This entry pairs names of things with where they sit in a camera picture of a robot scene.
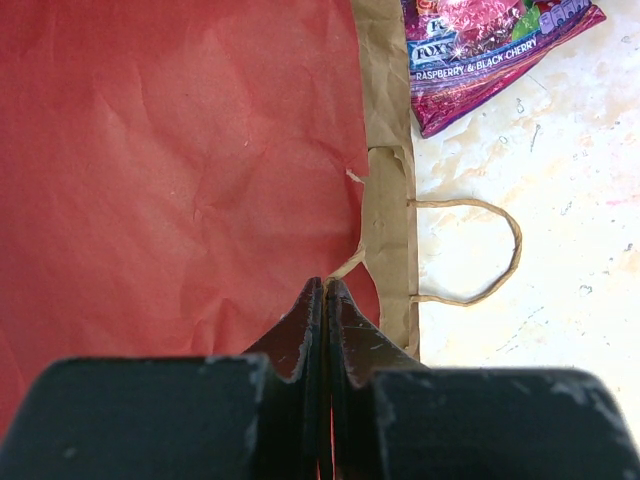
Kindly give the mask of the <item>red brown paper bag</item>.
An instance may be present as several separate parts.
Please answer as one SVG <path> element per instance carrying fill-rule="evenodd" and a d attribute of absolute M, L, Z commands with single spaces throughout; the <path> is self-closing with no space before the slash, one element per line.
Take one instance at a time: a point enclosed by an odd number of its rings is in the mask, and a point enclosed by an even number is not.
<path fill-rule="evenodd" d="M 408 343 L 363 263 L 357 29 L 382 1 L 1 5 L 1 428 L 83 356 L 237 354 L 311 277 Z"/>

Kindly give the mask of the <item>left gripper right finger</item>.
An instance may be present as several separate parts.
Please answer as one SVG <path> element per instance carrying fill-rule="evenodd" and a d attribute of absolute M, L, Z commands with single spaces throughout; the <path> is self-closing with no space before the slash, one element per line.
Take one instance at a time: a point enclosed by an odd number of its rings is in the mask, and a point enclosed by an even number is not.
<path fill-rule="evenodd" d="M 635 479 L 639 454 L 596 376 L 429 368 L 326 289 L 339 479 Z"/>

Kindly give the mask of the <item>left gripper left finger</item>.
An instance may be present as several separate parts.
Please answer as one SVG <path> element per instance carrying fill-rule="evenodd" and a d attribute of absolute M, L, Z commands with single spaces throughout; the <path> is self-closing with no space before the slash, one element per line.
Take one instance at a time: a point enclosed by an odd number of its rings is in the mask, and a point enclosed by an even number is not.
<path fill-rule="evenodd" d="M 317 479 L 322 285 L 236 356 L 50 365 L 1 446 L 5 479 Z"/>

